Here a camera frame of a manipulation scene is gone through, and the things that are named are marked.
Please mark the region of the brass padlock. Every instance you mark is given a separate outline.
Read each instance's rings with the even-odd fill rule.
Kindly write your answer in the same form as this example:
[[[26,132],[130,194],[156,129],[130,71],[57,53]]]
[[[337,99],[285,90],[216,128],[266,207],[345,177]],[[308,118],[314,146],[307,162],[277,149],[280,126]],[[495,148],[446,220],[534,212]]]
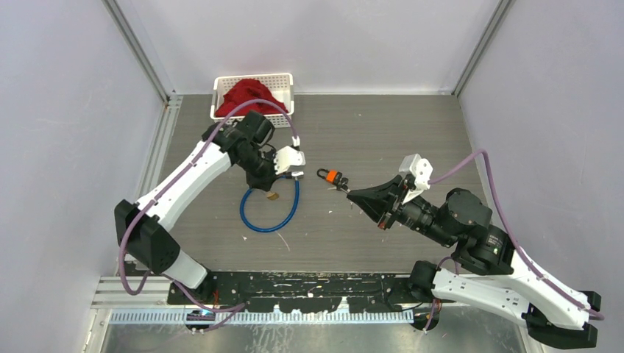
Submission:
[[[279,196],[278,193],[275,193],[275,192],[272,192],[272,191],[266,193],[266,198],[269,199],[269,200],[272,200],[272,201],[277,200],[279,197],[280,196]]]

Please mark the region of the black headed key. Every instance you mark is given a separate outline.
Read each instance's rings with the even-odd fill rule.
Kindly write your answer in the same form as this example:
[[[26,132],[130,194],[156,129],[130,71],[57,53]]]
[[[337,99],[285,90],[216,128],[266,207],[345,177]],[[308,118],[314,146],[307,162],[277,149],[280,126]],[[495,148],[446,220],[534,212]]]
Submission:
[[[349,193],[350,189],[348,186],[348,182],[349,179],[348,178],[335,178],[332,182],[331,182],[331,187],[329,187],[329,190],[337,190],[337,191],[342,191],[345,193]]]

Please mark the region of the blue cable lock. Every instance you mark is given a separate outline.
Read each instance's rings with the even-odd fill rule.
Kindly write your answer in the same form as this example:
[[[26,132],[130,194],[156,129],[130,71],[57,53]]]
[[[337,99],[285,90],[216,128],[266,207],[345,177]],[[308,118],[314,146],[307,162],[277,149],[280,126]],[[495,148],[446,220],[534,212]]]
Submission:
[[[294,190],[287,194],[287,199],[291,201],[291,206],[286,209],[286,203],[277,199],[267,199],[261,201],[258,194],[266,196],[266,192],[260,189],[247,188],[241,197],[238,206],[238,214],[242,223],[254,232],[270,233],[277,232],[288,225],[296,215],[302,194],[301,180],[304,173],[286,173],[277,178],[281,183],[282,179],[289,179],[294,183]]]

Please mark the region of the orange black padlock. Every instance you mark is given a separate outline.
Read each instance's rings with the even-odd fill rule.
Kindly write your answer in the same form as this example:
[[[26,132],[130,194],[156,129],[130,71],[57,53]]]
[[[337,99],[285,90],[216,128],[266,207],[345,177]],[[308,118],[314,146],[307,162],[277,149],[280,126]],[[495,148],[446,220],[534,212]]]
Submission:
[[[331,185],[338,185],[343,177],[343,174],[340,171],[326,168],[319,168],[316,171],[316,175]]]

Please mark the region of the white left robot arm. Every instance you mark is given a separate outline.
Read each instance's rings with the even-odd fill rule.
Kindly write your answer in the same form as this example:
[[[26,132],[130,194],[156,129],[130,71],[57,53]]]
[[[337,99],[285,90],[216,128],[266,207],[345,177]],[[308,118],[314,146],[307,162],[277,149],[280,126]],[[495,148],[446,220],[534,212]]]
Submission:
[[[153,274],[186,286],[198,304],[210,301],[215,285],[209,270],[184,252],[171,229],[186,207],[219,175],[237,165],[250,188],[269,192],[277,180],[274,152],[261,149],[271,140],[274,125],[250,111],[233,125],[211,125],[191,154],[155,189],[136,202],[120,201],[114,209],[118,259],[127,254]]]

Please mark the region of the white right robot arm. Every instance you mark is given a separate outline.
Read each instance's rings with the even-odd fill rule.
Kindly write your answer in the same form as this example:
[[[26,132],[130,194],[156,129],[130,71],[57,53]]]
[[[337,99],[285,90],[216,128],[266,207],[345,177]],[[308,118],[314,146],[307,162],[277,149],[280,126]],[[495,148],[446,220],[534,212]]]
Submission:
[[[598,342],[591,312],[600,309],[594,291],[552,288],[536,263],[524,261],[510,235],[492,223],[492,210],[468,190],[452,189],[441,206],[421,196],[407,197],[412,179],[396,176],[372,188],[351,190],[347,198],[381,229],[401,224],[441,246],[470,272],[462,277],[419,260],[406,282],[418,302],[462,302],[497,314],[527,329],[556,349],[590,349]]]

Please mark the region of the red cloth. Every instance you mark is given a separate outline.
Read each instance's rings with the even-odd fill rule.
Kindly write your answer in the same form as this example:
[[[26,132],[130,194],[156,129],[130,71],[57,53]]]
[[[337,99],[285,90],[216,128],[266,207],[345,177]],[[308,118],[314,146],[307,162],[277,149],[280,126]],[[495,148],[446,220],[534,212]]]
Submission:
[[[251,101],[253,99],[264,99],[278,105],[282,110],[288,111],[284,103],[276,100],[263,83],[257,79],[242,79],[237,82],[230,90],[228,90],[223,96],[223,102],[216,109],[215,116],[218,118],[225,117],[233,109],[241,104]],[[245,116],[250,110],[254,110],[264,115],[279,114],[280,111],[270,104],[266,103],[253,103],[240,109],[235,116]]]

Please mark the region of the white perforated plastic basket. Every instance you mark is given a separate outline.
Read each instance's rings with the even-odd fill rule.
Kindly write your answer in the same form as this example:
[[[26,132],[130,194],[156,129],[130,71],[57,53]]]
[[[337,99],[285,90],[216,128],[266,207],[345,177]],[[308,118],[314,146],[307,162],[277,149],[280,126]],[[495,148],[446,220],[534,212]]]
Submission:
[[[235,108],[231,124],[254,110],[267,117],[277,128],[289,127],[294,113],[294,77],[290,73],[220,76],[213,85],[210,118],[222,120]]]

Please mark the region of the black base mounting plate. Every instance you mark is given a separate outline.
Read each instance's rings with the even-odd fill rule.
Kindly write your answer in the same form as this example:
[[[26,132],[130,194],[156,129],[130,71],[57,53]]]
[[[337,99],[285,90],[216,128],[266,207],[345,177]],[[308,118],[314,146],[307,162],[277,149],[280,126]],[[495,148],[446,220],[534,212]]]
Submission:
[[[398,313],[432,300],[408,288],[408,275],[380,272],[211,271],[196,289],[173,282],[168,304],[200,303],[226,313]]]

